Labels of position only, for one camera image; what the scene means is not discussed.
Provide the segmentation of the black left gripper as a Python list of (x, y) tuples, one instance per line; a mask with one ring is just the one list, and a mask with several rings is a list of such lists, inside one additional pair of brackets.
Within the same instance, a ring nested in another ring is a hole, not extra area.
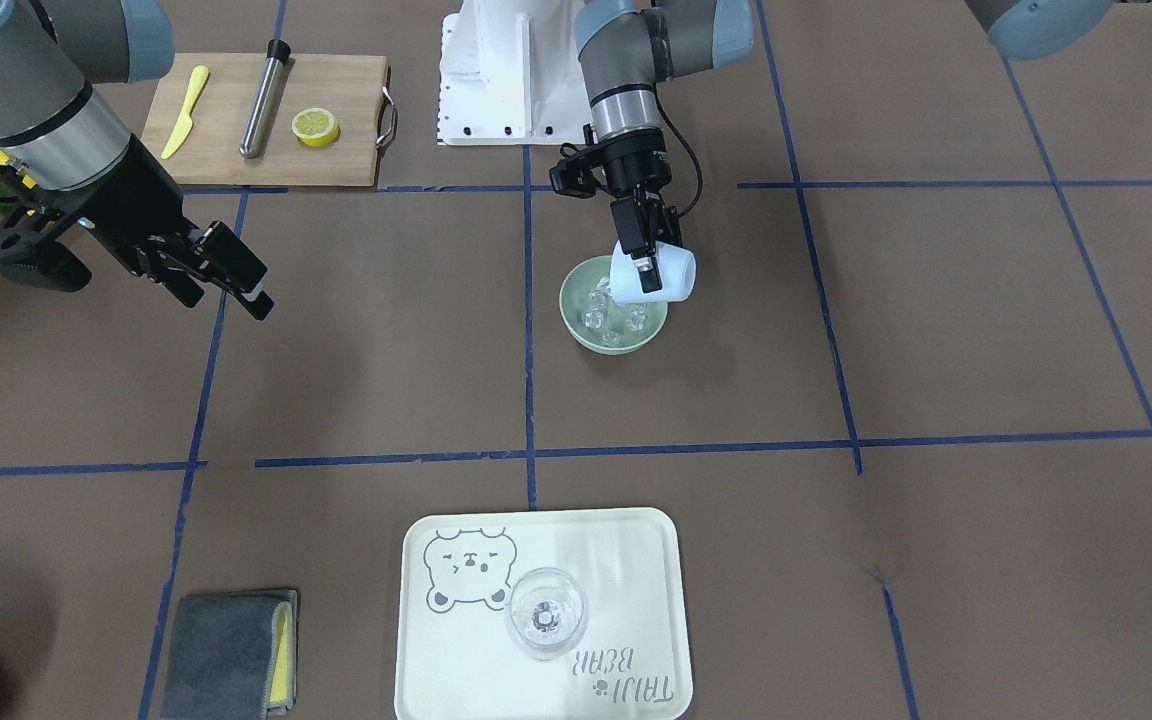
[(637, 291), (664, 290), (658, 242), (681, 245), (679, 213), (662, 199), (672, 169), (664, 132), (634, 129), (596, 142), (620, 251), (630, 258)]

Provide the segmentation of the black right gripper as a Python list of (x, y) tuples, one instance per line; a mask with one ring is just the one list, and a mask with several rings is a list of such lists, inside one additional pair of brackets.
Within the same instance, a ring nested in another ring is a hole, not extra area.
[(274, 309), (264, 290), (268, 266), (228, 223), (197, 228), (183, 213), (179, 183), (134, 136), (122, 156), (99, 179), (76, 190), (36, 195), (46, 209), (73, 213), (93, 223), (93, 237), (137, 276), (170, 293), (183, 306), (197, 306), (209, 282), (229, 293), (257, 323)]

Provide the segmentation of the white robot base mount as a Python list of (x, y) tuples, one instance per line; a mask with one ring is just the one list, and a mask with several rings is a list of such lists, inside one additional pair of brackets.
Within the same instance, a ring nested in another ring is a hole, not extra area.
[(585, 1), (463, 1), (442, 22), (435, 141), (585, 145), (593, 109), (576, 44)]

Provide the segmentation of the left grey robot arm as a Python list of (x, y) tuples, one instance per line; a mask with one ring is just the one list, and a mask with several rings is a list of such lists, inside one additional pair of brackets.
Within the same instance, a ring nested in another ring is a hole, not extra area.
[(659, 192), (669, 183), (664, 129), (669, 120), (657, 96), (659, 83), (727, 67), (753, 50), (753, 10), (746, 1), (589, 1), (573, 22), (582, 78), (593, 123), (579, 151), (575, 187), (564, 164), (550, 173), (558, 194), (586, 199), (594, 168), (609, 172), (617, 223), (613, 274), (617, 290), (646, 300), (677, 300), (657, 263), (658, 243), (670, 243), (677, 211)]

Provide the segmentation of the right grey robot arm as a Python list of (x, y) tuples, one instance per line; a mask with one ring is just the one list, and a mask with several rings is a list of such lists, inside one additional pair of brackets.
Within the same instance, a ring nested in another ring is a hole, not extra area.
[(157, 1), (0, 1), (0, 275), (79, 291), (91, 273), (61, 237), (86, 223), (129, 274), (196, 306), (206, 285), (264, 319), (268, 270), (227, 223), (200, 227), (154, 151), (99, 92), (160, 79), (175, 60)]

